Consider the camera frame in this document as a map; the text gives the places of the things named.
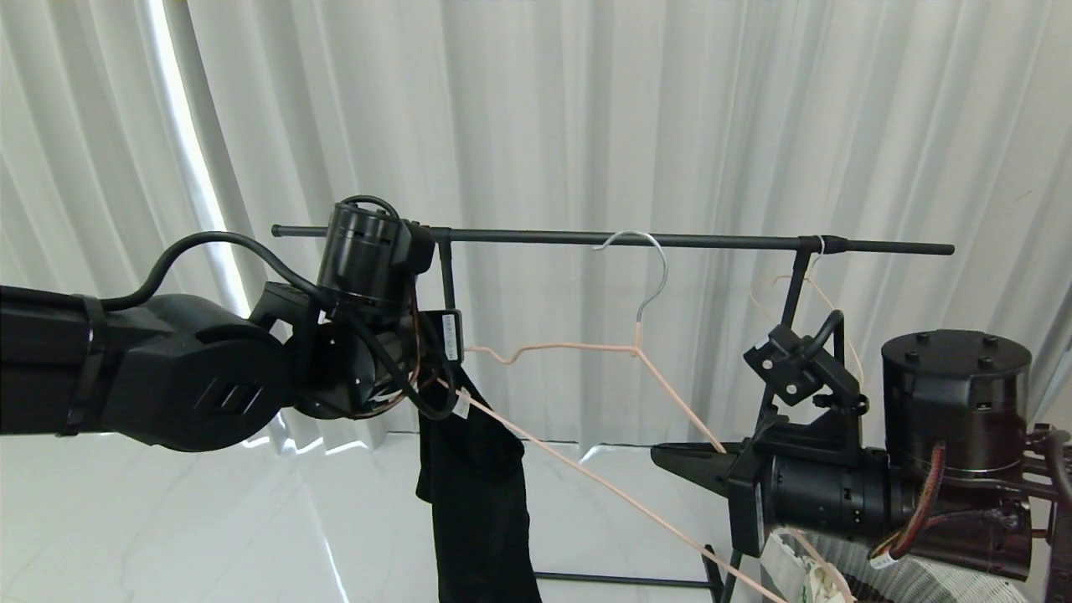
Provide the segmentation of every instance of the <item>curtain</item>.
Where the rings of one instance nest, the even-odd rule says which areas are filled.
[[[271,239],[270,225],[324,224],[358,193],[456,227],[952,242],[952,258],[816,264],[873,400],[880,347],[896,335],[1021,341],[1034,354],[1032,412],[1072,342],[1068,2],[163,4],[223,222],[302,274],[315,275],[321,244]],[[2,6],[4,73],[18,74],[14,91],[10,77],[3,86],[3,192],[15,200],[4,282],[126,291],[163,245],[204,227],[146,57],[145,11]],[[786,281],[771,280],[791,254],[667,254],[645,350],[716,435],[749,435],[762,386],[741,354],[772,321],[748,291],[777,315]],[[208,295],[233,281],[198,261],[180,263],[173,286]],[[455,263],[466,342],[502,352],[628,341],[661,270],[643,248],[464,244]],[[238,271],[255,300],[267,275],[252,262]],[[435,271],[419,283],[423,308],[442,304]],[[828,311],[806,289],[798,332]],[[506,415],[582,451],[697,437],[634,358],[540,352],[466,366]],[[868,443],[880,443],[872,408]],[[281,422],[266,439],[298,448],[374,445],[416,426],[410,408],[356,425]]]

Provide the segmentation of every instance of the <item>white hanger hook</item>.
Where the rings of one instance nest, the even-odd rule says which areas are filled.
[[[653,237],[651,233],[645,233],[642,231],[619,231],[613,235],[611,235],[609,239],[604,241],[602,245],[594,246],[592,249],[594,251],[601,251],[604,249],[607,249],[607,247],[610,244],[614,242],[614,240],[622,235],[637,235],[646,238],[652,242],[652,246],[655,247],[655,249],[659,252],[659,258],[662,260],[662,281],[659,282],[659,286],[655,289],[654,293],[649,295],[646,298],[644,298],[643,302],[640,303],[640,308],[637,309],[637,322],[639,323],[644,315],[644,308],[646,308],[649,304],[654,302],[655,298],[658,297],[660,293],[662,293],[662,289],[666,288],[667,278],[670,277],[670,262],[667,261],[667,253],[666,251],[662,250],[662,246],[659,245],[659,241],[655,240],[655,237]]]

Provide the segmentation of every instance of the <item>floor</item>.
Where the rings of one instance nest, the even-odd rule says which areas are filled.
[[[555,446],[572,458],[577,447]],[[0,442],[2,591],[10,603],[435,601],[417,437],[374,452],[245,444],[184,455],[122,436]],[[729,554],[725,503],[644,448],[585,467]],[[699,555],[542,451],[525,457],[537,570],[699,580]],[[745,564],[758,574],[758,564]],[[703,590],[544,580],[545,601],[710,603]],[[739,588],[734,601],[758,601]]]

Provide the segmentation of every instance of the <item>white tag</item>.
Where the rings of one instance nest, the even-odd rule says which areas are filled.
[[[464,392],[465,396],[468,396],[468,392],[464,387],[462,387],[460,392]],[[468,398],[466,398],[465,396],[459,394],[458,401],[455,402],[455,409],[450,411],[462,418],[468,418],[468,409],[471,407],[471,405],[468,403]]]
[[[455,325],[455,315],[443,314],[443,349],[447,353],[447,359],[458,362],[458,327]]]
[[[875,557],[874,559],[870,560],[870,565],[875,570],[884,570],[896,562],[897,562],[896,559],[890,557],[890,549],[887,548],[885,551],[882,553],[882,555],[879,555],[878,557]]]

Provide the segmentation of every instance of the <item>black garment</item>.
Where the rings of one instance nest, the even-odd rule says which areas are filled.
[[[463,370],[458,385],[487,405]],[[421,391],[442,408],[447,391]],[[467,418],[420,417],[417,496],[432,504],[441,603],[539,603],[528,556],[524,446],[477,409]]]

